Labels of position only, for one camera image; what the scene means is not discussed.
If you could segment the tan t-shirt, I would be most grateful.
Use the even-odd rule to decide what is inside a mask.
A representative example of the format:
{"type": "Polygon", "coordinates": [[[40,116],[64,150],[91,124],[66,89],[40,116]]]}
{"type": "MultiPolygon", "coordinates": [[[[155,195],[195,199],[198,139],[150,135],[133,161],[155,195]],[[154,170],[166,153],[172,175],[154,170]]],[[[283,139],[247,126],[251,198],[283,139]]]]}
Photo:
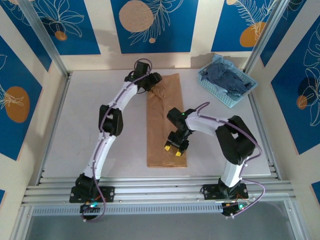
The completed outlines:
{"type": "Polygon", "coordinates": [[[146,137],[147,166],[151,168],[185,168],[187,157],[175,156],[175,148],[165,150],[169,134],[176,131],[167,119],[172,108],[184,111],[180,75],[163,75],[162,80],[147,93],[146,137]]]}

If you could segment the light blue plastic basket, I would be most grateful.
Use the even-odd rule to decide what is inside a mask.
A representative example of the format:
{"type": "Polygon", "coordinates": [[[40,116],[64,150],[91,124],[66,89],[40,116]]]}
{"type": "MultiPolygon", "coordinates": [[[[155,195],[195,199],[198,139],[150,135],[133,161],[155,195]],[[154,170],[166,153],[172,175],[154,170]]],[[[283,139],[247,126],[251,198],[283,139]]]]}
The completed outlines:
{"type": "Polygon", "coordinates": [[[235,66],[231,66],[230,70],[234,72],[245,85],[249,84],[250,88],[244,94],[231,94],[228,92],[224,92],[218,89],[216,85],[210,83],[208,80],[202,80],[202,76],[204,75],[205,71],[211,67],[211,65],[212,63],[207,64],[198,71],[197,82],[209,93],[215,96],[219,101],[225,104],[228,108],[234,107],[237,103],[239,103],[245,96],[251,93],[258,86],[258,83],[254,79],[250,78],[248,75],[246,75],[243,71],[236,68],[235,66]]]}

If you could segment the blue t-shirt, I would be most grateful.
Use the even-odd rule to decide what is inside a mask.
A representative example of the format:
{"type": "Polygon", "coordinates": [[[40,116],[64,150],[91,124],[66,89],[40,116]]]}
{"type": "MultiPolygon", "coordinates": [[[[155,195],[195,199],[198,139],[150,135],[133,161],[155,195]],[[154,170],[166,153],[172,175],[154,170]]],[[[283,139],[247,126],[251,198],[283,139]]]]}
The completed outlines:
{"type": "Polygon", "coordinates": [[[234,69],[234,64],[224,59],[221,55],[215,54],[212,63],[203,72],[201,81],[208,81],[219,94],[242,96],[248,92],[253,84],[245,83],[234,69]]]}

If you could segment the aluminium mounting rail beam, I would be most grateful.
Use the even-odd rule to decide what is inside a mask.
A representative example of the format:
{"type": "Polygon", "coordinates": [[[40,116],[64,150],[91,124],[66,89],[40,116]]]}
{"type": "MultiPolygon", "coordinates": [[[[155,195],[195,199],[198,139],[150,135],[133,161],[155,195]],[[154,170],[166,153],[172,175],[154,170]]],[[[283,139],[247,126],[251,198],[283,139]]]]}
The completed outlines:
{"type": "MultiPolygon", "coordinates": [[[[217,182],[215,176],[105,177],[99,184],[115,188],[114,204],[165,204],[203,202],[201,187],[217,182]]],[[[74,185],[75,179],[71,177],[42,178],[39,185],[27,186],[21,204],[28,207],[69,205],[74,185]]],[[[265,188],[263,200],[296,196],[290,181],[274,176],[251,178],[246,186],[250,200],[257,198],[262,188],[265,188]]]]}

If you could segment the blue floral wall panel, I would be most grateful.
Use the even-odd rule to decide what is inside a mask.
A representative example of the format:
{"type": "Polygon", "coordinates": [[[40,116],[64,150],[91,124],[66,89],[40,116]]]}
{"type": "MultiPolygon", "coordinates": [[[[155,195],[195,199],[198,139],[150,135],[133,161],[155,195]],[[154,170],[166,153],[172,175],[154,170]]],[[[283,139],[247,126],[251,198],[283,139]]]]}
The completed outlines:
{"type": "Polygon", "coordinates": [[[34,0],[32,6],[60,55],[99,55],[84,0],[34,0]]]}
{"type": "Polygon", "coordinates": [[[189,53],[199,0],[110,0],[122,54],[189,53]]]}
{"type": "Polygon", "coordinates": [[[252,51],[276,2],[277,0],[225,0],[211,51],[252,51]]]}
{"type": "Polygon", "coordinates": [[[320,144],[320,16],[271,86],[298,154],[320,144]]]}
{"type": "Polygon", "coordinates": [[[19,158],[42,86],[0,36],[0,154],[19,158]]]}

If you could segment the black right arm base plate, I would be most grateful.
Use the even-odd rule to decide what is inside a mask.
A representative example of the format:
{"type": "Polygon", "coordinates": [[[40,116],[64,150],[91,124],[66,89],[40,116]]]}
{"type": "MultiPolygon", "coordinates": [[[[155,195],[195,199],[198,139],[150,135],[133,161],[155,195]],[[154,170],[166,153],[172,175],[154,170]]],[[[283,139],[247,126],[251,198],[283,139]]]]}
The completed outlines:
{"type": "Polygon", "coordinates": [[[220,190],[218,184],[204,184],[200,193],[203,194],[205,200],[236,200],[236,199],[248,199],[249,194],[247,186],[244,183],[240,183],[232,188],[226,188],[220,190]]]}

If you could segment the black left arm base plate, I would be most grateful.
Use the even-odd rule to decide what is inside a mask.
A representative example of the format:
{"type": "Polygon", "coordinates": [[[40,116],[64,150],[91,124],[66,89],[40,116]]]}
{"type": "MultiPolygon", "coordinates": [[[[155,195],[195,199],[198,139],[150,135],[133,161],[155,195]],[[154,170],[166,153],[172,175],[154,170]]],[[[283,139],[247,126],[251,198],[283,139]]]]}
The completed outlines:
{"type": "MultiPolygon", "coordinates": [[[[102,193],[102,196],[107,203],[112,203],[114,201],[115,197],[115,187],[113,186],[100,186],[100,191],[102,193]]],[[[87,202],[98,202],[102,203],[103,199],[100,195],[100,192],[98,191],[96,186],[93,186],[92,188],[84,188],[80,186],[74,186],[71,189],[70,197],[69,197],[70,203],[87,203],[87,202]]]]}

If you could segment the aluminium frame post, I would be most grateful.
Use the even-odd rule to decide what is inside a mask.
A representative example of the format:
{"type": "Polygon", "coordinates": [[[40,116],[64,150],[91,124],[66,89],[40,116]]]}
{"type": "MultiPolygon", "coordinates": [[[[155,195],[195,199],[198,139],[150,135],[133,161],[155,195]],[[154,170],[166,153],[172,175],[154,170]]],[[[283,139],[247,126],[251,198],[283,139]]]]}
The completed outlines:
{"type": "Polygon", "coordinates": [[[45,26],[43,25],[41,19],[39,18],[36,10],[32,6],[32,3],[29,0],[16,0],[16,1],[23,15],[25,16],[31,28],[35,32],[37,38],[40,40],[45,51],[48,53],[49,57],[51,58],[52,62],[55,63],[60,73],[66,79],[68,79],[70,76],[70,73],[67,71],[66,66],[63,63],[56,46],[54,45],[45,26]]]}
{"type": "Polygon", "coordinates": [[[260,59],[260,55],[268,43],[274,29],[276,28],[279,20],[281,19],[284,11],[286,10],[290,0],[276,0],[275,6],[270,13],[270,16],[263,28],[260,37],[258,38],[256,45],[254,46],[244,69],[242,70],[245,74],[249,74],[255,66],[257,60],[260,59]]]}

